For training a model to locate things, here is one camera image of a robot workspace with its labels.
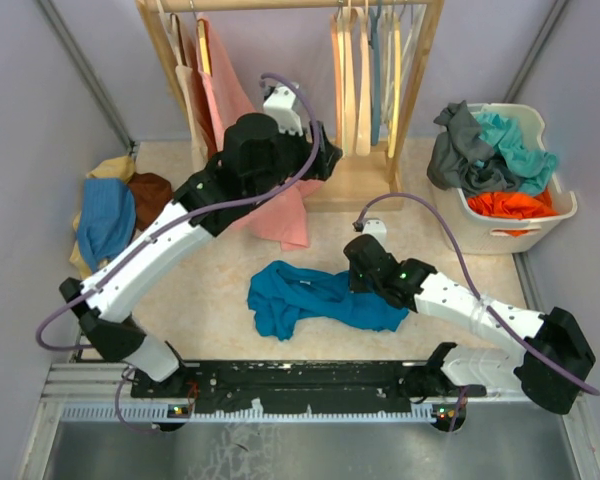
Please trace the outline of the blue t-shirt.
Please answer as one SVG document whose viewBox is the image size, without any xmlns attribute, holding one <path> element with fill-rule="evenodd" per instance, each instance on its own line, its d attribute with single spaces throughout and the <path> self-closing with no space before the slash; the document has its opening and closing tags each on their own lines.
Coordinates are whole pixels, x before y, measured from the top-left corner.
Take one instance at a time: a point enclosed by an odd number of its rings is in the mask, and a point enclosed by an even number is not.
<svg viewBox="0 0 600 480">
<path fill-rule="evenodd" d="M 349 290 L 349 274 L 297 268 L 274 261 L 255 274 L 247 295 L 255 328 L 263 337 L 292 338 L 296 324 L 325 317 L 358 330 L 396 331 L 408 316 L 374 293 Z"/>
</svg>

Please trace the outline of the orange hanger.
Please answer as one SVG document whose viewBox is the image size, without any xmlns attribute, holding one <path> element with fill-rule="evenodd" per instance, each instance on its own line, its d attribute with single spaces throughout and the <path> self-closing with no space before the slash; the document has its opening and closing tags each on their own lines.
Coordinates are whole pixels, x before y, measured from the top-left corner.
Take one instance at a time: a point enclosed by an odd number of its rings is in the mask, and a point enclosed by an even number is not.
<svg viewBox="0 0 600 480">
<path fill-rule="evenodd" d="M 342 120 L 342 78 L 340 47 L 338 42 L 338 14 L 330 18 L 330 37 L 332 45 L 332 58 L 334 68 L 334 91 L 335 91 L 335 118 L 336 118 L 336 144 L 344 149 L 343 120 Z"/>
</svg>

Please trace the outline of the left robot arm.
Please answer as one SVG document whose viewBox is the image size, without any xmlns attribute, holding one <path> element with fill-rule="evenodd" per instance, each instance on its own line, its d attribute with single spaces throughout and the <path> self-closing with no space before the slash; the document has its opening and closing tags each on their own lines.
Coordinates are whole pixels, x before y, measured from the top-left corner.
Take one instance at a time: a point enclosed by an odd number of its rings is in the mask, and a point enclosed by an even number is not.
<svg viewBox="0 0 600 480">
<path fill-rule="evenodd" d="M 322 125 L 306 137 L 280 132 L 262 113 L 240 117 L 225 131 L 222 150 L 114 261 L 86 280 L 60 285 L 91 346 L 104 360 L 146 374 L 164 395 L 181 394 L 188 373 L 180 357 L 134 320 L 134 306 L 184 257 L 265 203 L 274 188 L 293 178 L 325 181 L 341 156 Z"/>
</svg>

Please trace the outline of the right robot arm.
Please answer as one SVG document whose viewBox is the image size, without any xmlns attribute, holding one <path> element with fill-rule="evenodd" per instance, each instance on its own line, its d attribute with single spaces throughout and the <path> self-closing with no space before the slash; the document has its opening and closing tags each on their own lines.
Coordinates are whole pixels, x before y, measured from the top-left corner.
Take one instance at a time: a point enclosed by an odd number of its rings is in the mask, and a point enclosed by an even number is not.
<svg viewBox="0 0 600 480">
<path fill-rule="evenodd" d="M 559 307 L 548 313 L 476 298 L 434 266 L 397 261 L 369 234 L 344 249 L 353 289 L 373 292 L 388 305 L 454 323 L 489 342 L 488 348 L 456 345 L 426 372 L 441 396 L 458 387 L 521 392 L 558 415 L 570 412 L 596 358 L 576 318 Z"/>
</svg>

